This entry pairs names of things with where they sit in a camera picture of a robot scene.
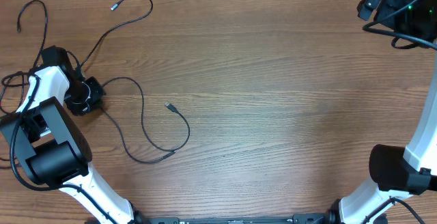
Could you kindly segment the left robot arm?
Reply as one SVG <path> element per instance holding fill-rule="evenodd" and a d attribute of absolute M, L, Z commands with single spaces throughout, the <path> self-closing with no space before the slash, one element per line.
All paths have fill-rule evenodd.
<path fill-rule="evenodd" d="M 90 146 L 71 119 L 102 104 L 105 92 L 94 77 L 73 68 L 65 49 L 51 46 L 43 63 L 27 73 L 29 90 L 19 108 L 1 118 L 1 133 L 34 191 L 62 191 L 93 216 L 93 223 L 148 223 L 97 172 Z"/>

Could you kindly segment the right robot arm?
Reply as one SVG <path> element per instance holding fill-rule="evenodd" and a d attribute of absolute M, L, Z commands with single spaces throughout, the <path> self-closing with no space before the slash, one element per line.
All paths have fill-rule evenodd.
<path fill-rule="evenodd" d="M 436 0 L 361 0 L 363 31 L 391 36 L 393 48 L 436 49 Z M 417 129 L 405 147 L 375 145 L 369 177 L 325 214 L 305 214 L 306 223 L 387 223 L 385 211 L 407 198 L 436 190 L 436 78 L 430 83 Z"/>

